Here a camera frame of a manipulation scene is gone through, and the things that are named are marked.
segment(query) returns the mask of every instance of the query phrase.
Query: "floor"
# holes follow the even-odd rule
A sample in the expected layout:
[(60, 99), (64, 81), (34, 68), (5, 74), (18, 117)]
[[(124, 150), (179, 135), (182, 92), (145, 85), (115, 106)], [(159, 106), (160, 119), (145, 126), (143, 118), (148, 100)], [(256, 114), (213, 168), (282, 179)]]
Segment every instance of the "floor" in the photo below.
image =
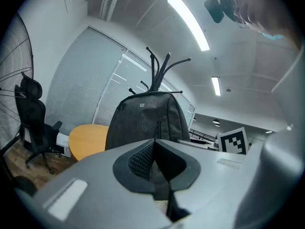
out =
[(35, 184), (38, 190), (48, 181), (76, 163), (72, 158), (64, 156), (59, 158), (57, 154), (46, 154), (49, 165), (54, 171), (54, 174), (51, 174), (44, 165), (42, 155), (38, 155), (31, 160), (29, 168), (26, 168), (25, 160), (30, 155), (31, 152), (22, 146), (21, 141), (18, 141), (4, 154), (4, 159), (14, 177), (27, 177)]

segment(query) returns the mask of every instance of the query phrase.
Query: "office chair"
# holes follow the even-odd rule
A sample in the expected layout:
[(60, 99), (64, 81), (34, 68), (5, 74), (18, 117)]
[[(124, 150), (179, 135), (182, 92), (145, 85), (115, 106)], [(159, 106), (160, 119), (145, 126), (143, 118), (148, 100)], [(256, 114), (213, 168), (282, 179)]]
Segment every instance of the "office chair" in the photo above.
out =
[(58, 121), (54, 126), (44, 123), (46, 108), (41, 97), (41, 85), (23, 74), (20, 86), (15, 86), (15, 101), (19, 113), (21, 126), (20, 137), (23, 146), (33, 154), (26, 160), (26, 165), (37, 155), (42, 154), (48, 171), (53, 174), (45, 153), (56, 153), (61, 157), (60, 151), (54, 150), (56, 138), (62, 122)]

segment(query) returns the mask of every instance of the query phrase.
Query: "wooden table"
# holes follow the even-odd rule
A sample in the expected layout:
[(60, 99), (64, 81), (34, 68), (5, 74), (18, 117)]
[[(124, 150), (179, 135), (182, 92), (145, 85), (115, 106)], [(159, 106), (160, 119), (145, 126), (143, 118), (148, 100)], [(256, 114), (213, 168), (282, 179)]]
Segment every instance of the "wooden table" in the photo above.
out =
[(69, 148), (76, 160), (105, 151), (109, 127), (104, 125), (80, 125), (69, 135)]

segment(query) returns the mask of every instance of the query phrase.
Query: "chair headrest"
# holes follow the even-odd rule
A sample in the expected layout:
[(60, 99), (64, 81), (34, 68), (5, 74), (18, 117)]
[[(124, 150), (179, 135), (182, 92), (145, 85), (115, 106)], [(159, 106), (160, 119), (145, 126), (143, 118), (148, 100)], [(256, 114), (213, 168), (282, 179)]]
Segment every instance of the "chair headrest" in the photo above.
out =
[(40, 99), (42, 96), (42, 87), (39, 82), (28, 77), (24, 72), (21, 72), (23, 79), (20, 83), (20, 90), (24, 93)]

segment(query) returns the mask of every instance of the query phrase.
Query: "black backpack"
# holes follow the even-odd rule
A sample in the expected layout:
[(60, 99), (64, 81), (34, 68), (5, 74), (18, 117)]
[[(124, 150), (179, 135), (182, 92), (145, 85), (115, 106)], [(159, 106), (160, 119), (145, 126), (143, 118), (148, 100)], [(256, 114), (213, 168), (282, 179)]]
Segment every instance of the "black backpack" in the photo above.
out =
[[(120, 102), (112, 117), (106, 138), (105, 150), (120, 147), (129, 143), (156, 138), (177, 142), (178, 139), (190, 141), (188, 126), (182, 109), (172, 93), (180, 92), (158, 92), (165, 73), (173, 66), (190, 61), (191, 58), (166, 65), (170, 58), (170, 53), (160, 68), (159, 61), (151, 53), (152, 59), (152, 85), (147, 92), (136, 94), (125, 98)], [(157, 61), (157, 74), (154, 76), (154, 60)], [(158, 169), (156, 162), (153, 163), (150, 173), (150, 181), (156, 187), (156, 200), (167, 200), (169, 185), (163, 174)]]

